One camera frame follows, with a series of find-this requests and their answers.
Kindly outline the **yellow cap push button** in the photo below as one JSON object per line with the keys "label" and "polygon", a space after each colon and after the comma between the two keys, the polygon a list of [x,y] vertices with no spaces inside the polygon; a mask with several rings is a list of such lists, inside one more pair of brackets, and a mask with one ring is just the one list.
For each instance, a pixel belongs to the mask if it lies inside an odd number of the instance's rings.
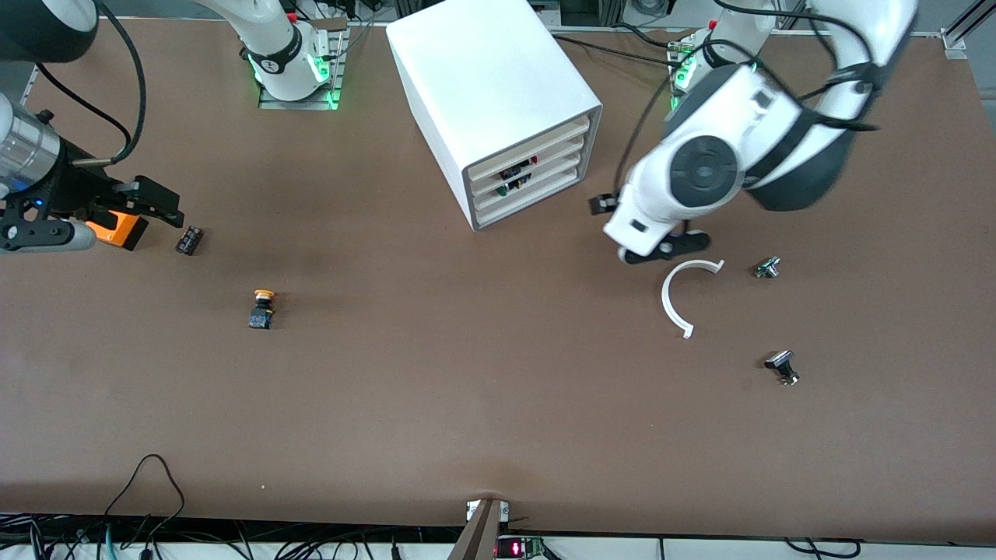
{"label": "yellow cap push button", "polygon": [[274,315],[273,300],[276,294],[267,289],[254,291],[254,307],[251,310],[247,326],[256,330],[270,330]]}

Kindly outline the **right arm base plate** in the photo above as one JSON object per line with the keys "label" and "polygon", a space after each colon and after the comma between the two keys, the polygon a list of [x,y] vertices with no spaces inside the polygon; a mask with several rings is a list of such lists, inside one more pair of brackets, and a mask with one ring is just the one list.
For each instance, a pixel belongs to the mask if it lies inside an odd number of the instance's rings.
{"label": "right arm base plate", "polygon": [[307,85],[314,85],[308,96],[298,100],[281,100],[264,88],[257,70],[258,106],[268,110],[337,110],[344,86],[346,51],[351,44],[348,28],[323,30],[308,28],[303,40],[301,60],[309,68]]}

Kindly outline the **red LED circuit board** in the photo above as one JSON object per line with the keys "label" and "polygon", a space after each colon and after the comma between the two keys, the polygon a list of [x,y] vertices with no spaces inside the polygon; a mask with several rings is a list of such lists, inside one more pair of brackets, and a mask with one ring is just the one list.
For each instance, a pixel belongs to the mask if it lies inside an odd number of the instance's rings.
{"label": "red LED circuit board", "polygon": [[493,552],[495,560],[533,560],[545,557],[545,545],[540,537],[503,536]]}

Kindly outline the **metal T-shaped fitting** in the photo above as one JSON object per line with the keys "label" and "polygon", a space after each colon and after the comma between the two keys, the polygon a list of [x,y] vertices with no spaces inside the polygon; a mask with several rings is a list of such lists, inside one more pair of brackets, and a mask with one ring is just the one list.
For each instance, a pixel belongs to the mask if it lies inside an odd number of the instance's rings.
{"label": "metal T-shaped fitting", "polygon": [[795,383],[799,382],[799,373],[794,371],[792,366],[792,359],[794,358],[794,352],[791,350],[781,351],[775,353],[768,359],[765,359],[763,365],[766,369],[771,369],[779,376],[782,385],[793,386]]}

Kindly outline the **orange button enclosure box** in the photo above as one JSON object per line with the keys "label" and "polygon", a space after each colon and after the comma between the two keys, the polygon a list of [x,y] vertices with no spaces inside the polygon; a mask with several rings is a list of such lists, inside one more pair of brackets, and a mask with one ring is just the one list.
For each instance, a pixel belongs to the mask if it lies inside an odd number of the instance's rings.
{"label": "orange button enclosure box", "polygon": [[95,234],[97,240],[104,244],[109,244],[127,251],[135,251],[140,239],[149,227],[149,221],[145,217],[122,212],[111,212],[117,217],[114,228],[100,226],[99,223],[86,221]]}

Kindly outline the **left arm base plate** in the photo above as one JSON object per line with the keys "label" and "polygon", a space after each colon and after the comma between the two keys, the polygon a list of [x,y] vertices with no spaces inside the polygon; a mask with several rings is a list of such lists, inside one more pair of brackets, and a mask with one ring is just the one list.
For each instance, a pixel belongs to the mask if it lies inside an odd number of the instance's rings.
{"label": "left arm base plate", "polygon": [[756,53],[733,41],[708,39],[679,59],[672,76],[672,110],[679,120],[704,106],[736,74],[754,63]]}

